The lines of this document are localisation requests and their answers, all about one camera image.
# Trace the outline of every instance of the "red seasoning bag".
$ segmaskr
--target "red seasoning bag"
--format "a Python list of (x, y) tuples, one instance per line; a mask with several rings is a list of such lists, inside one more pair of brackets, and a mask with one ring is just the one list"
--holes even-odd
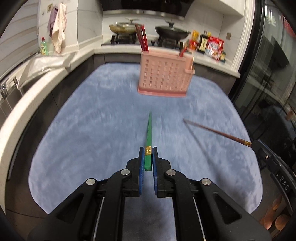
[(220, 56), (223, 52), (223, 44), (224, 41), (222, 39), (209, 36), (205, 54), (210, 56), (211, 58), (214, 58), (215, 60), (220, 60)]

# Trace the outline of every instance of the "white towel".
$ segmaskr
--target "white towel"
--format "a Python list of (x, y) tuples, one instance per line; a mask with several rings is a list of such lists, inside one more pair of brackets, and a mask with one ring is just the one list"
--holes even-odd
[(64, 30), (66, 28), (67, 19), (66, 19), (66, 5), (61, 3), (59, 5), (59, 10), (57, 12), (57, 17), (54, 22), (54, 27), (52, 29), (52, 43), (55, 47), (55, 50), (60, 53), (62, 48), (62, 42), (66, 39)]

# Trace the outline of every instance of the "green chopstick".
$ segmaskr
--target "green chopstick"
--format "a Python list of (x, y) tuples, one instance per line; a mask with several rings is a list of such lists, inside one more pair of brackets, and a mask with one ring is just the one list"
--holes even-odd
[(151, 146), (152, 146), (152, 126), (151, 126), (151, 112), (149, 114), (148, 120), (148, 131), (147, 131), (147, 139), (146, 139), (146, 149), (145, 149), (145, 171), (152, 170), (152, 158), (151, 158)]

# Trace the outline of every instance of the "table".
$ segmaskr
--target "table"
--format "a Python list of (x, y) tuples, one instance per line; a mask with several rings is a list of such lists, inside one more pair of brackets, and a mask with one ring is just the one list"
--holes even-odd
[[(51, 212), (88, 178), (102, 180), (124, 168), (145, 145), (152, 112), (152, 145), (159, 157), (188, 178), (210, 178), (251, 213), (262, 198), (253, 151), (183, 118), (249, 141), (233, 104), (212, 81), (193, 76), (187, 96), (137, 92), (139, 64), (105, 64), (60, 109), (33, 157), (29, 187)], [(145, 172), (140, 198), (127, 198), (123, 240), (175, 240), (171, 198), (157, 199), (152, 172)]]

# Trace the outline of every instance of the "basket base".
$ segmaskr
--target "basket base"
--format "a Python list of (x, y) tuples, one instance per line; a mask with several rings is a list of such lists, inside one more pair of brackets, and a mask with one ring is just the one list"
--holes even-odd
[(139, 85), (138, 85), (138, 93), (142, 95), (152, 95), (152, 96), (162, 96), (162, 97), (186, 97), (186, 92), (168, 93), (168, 92), (148, 91), (148, 90), (139, 89)]

